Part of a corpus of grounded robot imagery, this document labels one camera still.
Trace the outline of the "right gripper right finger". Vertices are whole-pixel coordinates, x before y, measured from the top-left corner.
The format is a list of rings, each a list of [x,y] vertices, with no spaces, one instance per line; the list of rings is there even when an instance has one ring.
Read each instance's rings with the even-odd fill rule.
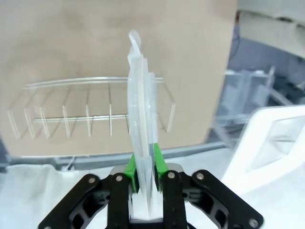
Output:
[[[185,204],[200,210],[219,229],[259,229],[264,217],[207,170],[187,175],[169,169],[153,144],[157,188],[163,194],[163,218],[152,229],[192,229]]]

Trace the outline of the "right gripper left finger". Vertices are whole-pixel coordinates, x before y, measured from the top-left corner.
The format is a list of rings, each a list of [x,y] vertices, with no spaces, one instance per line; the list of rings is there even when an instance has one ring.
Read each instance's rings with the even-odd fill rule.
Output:
[[[130,200],[139,190],[134,157],[122,172],[100,179],[86,174],[38,225],[40,229],[85,229],[107,208],[108,229],[130,229]]]

